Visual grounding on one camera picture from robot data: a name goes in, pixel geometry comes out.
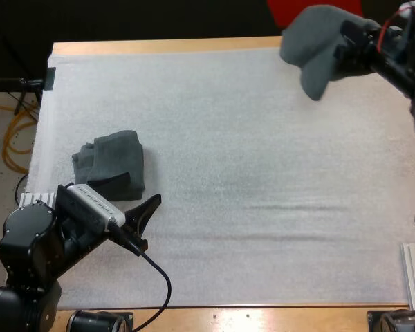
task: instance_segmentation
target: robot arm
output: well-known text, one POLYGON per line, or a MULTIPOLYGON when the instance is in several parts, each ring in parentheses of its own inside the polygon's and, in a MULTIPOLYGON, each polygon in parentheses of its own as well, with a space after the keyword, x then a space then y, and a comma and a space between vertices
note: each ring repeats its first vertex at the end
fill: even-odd
POLYGON ((160 203, 157 194, 122 213, 88 185, 59 185, 54 209, 38 201, 15 210, 0 241, 8 272, 0 287, 0 331, 49 331, 62 293, 57 278, 106 239, 130 243, 143 256, 141 236, 160 203))
POLYGON ((371 69, 393 84, 412 101, 410 112, 415 121, 415 1, 402 6, 404 30, 376 28, 366 30, 350 21, 341 26, 346 45, 335 50, 341 63, 371 69))

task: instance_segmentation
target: folded gray towel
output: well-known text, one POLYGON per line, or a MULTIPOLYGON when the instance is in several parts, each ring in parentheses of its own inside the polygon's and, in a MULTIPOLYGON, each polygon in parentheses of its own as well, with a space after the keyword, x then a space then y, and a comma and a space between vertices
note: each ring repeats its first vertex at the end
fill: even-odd
POLYGON ((365 28, 379 27, 375 21, 335 6, 318 5, 304 9, 283 31, 280 55, 284 61, 301 68, 301 85, 313 100, 322 97, 331 80, 368 73, 364 69, 339 64, 333 56, 337 45, 346 44, 340 34, 345 20, 365 28))
POLYGON ((87 183, 110 201, 141 199, 143 149, 135 131, 96 138, 72 156, 75 183, 87 183))

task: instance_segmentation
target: black background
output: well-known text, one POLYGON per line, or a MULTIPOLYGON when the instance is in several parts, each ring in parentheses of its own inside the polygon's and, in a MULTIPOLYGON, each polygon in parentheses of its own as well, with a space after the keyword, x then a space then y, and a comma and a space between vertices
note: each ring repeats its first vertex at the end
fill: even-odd
MULTIPOLYGON (((362 9, 382 23, 402 2, 363 0, 362 9)), ((53 42, 280 32, 266 0, 0 0, 0 33, 35 77, 44 77, 53 42)), ((25 77, 1 44, 0 77, 25 77)))

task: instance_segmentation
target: table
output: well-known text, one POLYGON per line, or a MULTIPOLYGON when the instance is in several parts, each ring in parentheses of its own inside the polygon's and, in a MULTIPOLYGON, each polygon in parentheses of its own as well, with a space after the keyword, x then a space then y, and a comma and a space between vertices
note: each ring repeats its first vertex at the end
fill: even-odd
MULTIPOLYGON (((55 43, 56 55, 192 52, 277 47, 281 37, 91 41, 55 43)), ((368 310, 407 308, 400 304, 329 304, 234 308, 169 308, 144 331, 367 331, 368 310)), ((156 309, 136 309, 136 326, 156 309)), ((58 311, 54 332, 66 330, 72 311, 58 311)))

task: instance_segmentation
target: red wire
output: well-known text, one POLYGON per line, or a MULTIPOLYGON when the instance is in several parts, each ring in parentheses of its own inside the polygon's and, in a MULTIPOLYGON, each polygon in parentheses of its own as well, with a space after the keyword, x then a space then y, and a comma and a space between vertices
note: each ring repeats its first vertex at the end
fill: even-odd
POLYGON ((387 19, 387 21, 383 24, 383 26, 381 27, 381 32, 380 32, 380 36, 378 37, 378 43, 377 43, 377 45, 376 45, 376 50, 378 51, 378 53, 381 53, 381 45, 382 45, 382 41, 383 41, 383 39, 385 38, 385 33, 386 33, 386 30, 387 30, 387 28, 389 27, 389 25, 390 25, 390 23, 391 23, 391 21, 398 15, 398 14, 400 14, 401 12, 404 12, 405 10, 408 10, 408 9, 412 9, 412 7, 411 6, 409 6, 409 7, 404 7, 404 8, 401 8, 400 10, 397 10, 390 18, 388 18, 387 19))

